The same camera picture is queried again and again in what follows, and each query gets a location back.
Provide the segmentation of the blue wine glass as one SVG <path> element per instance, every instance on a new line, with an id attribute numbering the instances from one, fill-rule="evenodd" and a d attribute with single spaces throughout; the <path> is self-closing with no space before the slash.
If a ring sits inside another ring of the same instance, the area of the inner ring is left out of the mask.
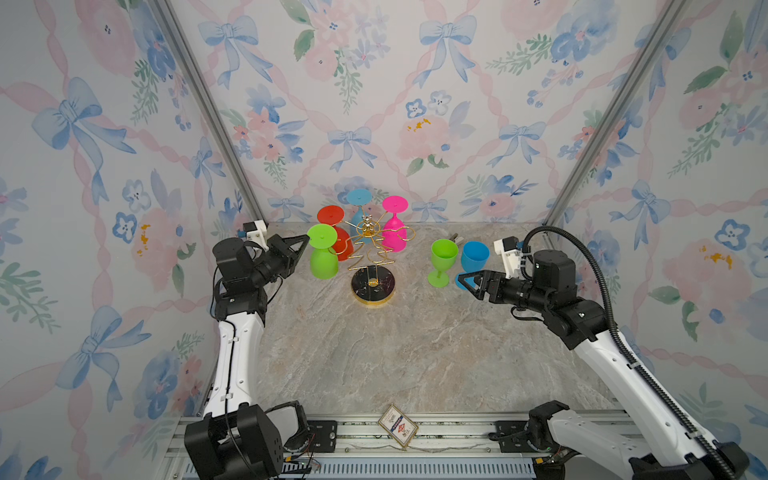
<path id="1" fill-rule="evenodd" d="M 481 271 L 490 257 L 489 248 L 482 242 L 469 241 L 463 245 L 461 255 L 461 274 Z"/>

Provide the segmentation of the green wine glass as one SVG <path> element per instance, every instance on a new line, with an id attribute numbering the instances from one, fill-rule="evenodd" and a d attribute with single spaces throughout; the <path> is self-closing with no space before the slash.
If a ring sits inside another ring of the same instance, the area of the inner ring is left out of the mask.
<path id="1" fill-rule="evenodd" d="M 431 263 L 434 268 L 428 275 L 428 282 L 435 288 L 444 288 L 450 283 L 448 271 L 458 256 L 457 244 L 449 239 L 439 239 L 431 245 Z"/>
<path id="2" fill-rule="evenodd" d="M 312 275 L 320 280 L 333 278 L 338 273 L 339 261 L 334 245 L 338 235 L 333 226 L 318 224 L 311 227 L 307 235 L 313 251 L 310 257 Z"/>

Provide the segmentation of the red wine glass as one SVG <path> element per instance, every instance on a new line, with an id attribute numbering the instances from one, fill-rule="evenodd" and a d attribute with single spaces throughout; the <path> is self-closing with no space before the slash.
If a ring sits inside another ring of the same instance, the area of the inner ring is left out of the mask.
<path id="1" fill-rule="evenodd" d="M 345 217 L 345 211 L 337 205 L 328 205 L 321 208 L 317 213 L 317 219 L 321 224 L 330 225 L 336 232 L 337 240 L 333 249 L 340 262 L 346 261 L 354 252 L 353 244 L 349 233 L 340 227 Z"/>

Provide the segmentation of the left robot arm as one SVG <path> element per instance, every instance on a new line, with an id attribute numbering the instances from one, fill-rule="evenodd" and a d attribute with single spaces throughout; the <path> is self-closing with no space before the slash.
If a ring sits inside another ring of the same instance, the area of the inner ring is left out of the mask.
<path id="1" fill-rule="evenodd" d="M 306 235 L 273 235 L 265 245 L 235 237 L 213 248 L 212 316 L 218 324 L 219 357 L 202 418 L 188 424 L 184 434 L 201 479 L 277 477 L 286 451 L 309 442 L 299 402 L 264 409 L 255 401 L 256 360 L 271 301 L 266 288 L 294 273 L 308 244 Z"/>

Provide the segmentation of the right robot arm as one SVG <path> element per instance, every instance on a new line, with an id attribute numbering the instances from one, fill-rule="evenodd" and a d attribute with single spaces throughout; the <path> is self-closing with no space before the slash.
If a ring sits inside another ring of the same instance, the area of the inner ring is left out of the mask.
<path id="1" fill-rule="evenodd" d="M 576 266 L 567 255 L 540 250 L 532 263 L 528 279 L 482 270 L 458 280 L 479 300 L 534 312 L 600 377 L 642 438 L 627 440 L 552 400 L 530 410 L 515 440 L 540 452 L 583 455 L 622 479 L 738 479 L 748 470 L 749 457 L 737 443 L 718 440 L 658 383 L 607 308 L 578 296 Z"/>

